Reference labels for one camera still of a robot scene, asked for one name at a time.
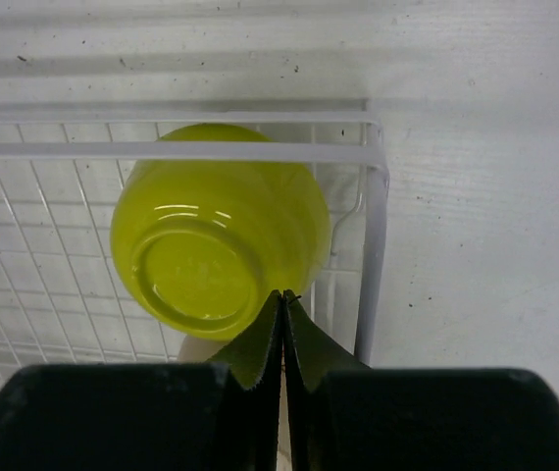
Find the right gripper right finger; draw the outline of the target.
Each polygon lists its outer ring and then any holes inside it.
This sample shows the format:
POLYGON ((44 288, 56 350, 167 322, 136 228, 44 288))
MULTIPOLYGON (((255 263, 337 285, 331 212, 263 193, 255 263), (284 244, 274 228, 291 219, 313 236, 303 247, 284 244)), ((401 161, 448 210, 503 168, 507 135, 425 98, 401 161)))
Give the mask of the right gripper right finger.
POLYGON ((559 470, 559 399, 515 368, 377 369, 282 297, 296 470, 559 470))

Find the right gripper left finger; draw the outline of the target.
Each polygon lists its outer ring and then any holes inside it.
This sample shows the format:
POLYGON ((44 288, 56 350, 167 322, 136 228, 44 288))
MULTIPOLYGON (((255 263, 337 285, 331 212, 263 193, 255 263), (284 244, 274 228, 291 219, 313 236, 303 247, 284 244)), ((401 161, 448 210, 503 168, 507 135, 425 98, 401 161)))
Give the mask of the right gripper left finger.
POLYGON ((41 364, 0 390, 0 470, 273 470, 282 297, 210 359, 41 364))

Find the yellow-green bowl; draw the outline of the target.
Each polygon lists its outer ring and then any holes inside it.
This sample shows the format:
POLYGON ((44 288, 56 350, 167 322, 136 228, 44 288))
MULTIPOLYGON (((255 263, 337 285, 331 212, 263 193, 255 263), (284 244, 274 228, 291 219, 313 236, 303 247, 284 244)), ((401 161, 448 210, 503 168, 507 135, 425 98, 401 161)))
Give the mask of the yellow-green bowl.
POLYGON ((231 340, 274 290, 301 293, 330 254, 330 211, 301 163, 139 160, 110 229, 115 270, 149 314, 231 340))

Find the white wire dish rack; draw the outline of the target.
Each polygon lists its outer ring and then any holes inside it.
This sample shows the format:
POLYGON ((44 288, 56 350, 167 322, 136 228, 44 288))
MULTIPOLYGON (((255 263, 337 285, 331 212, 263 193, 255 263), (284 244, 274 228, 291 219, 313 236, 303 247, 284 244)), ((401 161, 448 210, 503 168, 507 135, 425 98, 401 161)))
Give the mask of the white wire dish rack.
POLYGON ((372 356, 389 175, 372 103, 0 109, 0 391, 169 363, 274 289, 372 356))

